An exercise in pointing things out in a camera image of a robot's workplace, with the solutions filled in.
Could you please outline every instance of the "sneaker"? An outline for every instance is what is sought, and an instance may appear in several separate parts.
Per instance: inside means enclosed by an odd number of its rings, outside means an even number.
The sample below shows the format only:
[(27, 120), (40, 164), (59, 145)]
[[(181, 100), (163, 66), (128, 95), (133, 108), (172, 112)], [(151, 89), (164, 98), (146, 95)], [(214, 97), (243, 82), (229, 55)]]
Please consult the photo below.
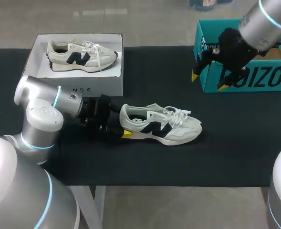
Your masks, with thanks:
[(50, 41), (47, 57), (53, 71), (84, 70), (93, 73), (111, 66), (116, 61), (117, 52), (88, 41)]
[(188, 116), (191, 112), (157, 104), (134, 107), (125, 104), (120, 110), (120, 124), (131, 132), (124, 138), (152, 138), (167, 146), (194, 140), (202, 131), (201, 122)]

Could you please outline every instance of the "white shoelace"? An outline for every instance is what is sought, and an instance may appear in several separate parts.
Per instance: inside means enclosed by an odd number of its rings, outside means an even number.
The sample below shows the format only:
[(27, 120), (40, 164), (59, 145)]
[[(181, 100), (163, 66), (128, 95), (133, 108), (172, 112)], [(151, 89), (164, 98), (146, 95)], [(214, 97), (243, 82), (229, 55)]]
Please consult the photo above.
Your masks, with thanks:
[(191, 111), (180, 110), (173, 106), (166, 106), (165, 109), (166, 110), (163, 112), (167, 114), (167, 117), (164, 118), (164, 121), (170, 121), (172, 123), (172, 127), (175, 125), (182, 125), (183, 121), (187, 119), (188, 115), (191, 113)]
[(94, 52), (97, 55), (97, 62), (99, 69), (101, 71), (101, 64), (100, 64), (100, 55), (99, 55), (99, 47), (101, 47), (99, 44), (95, 44), (93, 42), (89, 41), (83, 41), (82, 45), (84, 46), (83, 52)]

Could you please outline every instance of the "concrete floor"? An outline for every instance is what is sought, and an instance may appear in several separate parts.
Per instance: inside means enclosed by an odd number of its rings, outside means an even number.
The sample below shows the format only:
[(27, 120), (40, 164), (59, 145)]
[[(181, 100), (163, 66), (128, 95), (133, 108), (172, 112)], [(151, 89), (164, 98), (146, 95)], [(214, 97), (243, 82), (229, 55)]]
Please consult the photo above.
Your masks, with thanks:
[[(0, 48), (38, 33), (123, 33), (125, 46), (193, 45), (199, 19), (240, 18), (256, 0), (209, 12), (188, 0), (0, 0)], [(107, 187), (104, 229), (266, 229), (260, 188)]]

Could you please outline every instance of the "black tablecloth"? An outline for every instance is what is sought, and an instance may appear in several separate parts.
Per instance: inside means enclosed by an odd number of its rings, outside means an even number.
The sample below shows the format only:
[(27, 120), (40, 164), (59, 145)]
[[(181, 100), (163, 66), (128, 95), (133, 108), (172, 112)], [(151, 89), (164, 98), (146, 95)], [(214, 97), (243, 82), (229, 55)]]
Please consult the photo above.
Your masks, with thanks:
[[(21, 131), (13, 97), (28, 53), (0, 49), (0, 135)], [(281, 93), (205, 94), (191, 83), (193, 65), (192, 47), (125, 48), (124, 97), (114, 101), (190, 110), (202, 121), (198, 140), (106, 143), (67, 125), (45, 168), (66, 185), (268, 186), (281, 151)]]

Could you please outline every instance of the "teal shoe box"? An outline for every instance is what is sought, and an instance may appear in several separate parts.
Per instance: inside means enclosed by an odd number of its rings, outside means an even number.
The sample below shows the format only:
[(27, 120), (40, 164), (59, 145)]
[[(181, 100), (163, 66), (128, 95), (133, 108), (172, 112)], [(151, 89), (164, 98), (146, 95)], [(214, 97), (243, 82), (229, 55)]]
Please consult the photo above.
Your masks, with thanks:
[[(238, 29), (239, 23), (240, 19), (200, 20), (198, 22), (194, 45), (195, 59), (197, 61), (201, 59), (201, 53), (207, 49), (208, 45), (218, 43), (218, 37), (226, 28)], [(250, 61), (246, 65), (249, 71), (248, 77), (223, 90), (217, 90), (217, 84), (230, 72), (225, 70), (221, 63), (213, 61), (198, 77), (201, 80), (204, 92), (281, 91), (281, 45), (279, 49), (280, 51), (277, 51), (280, 54), (280, 58)]]

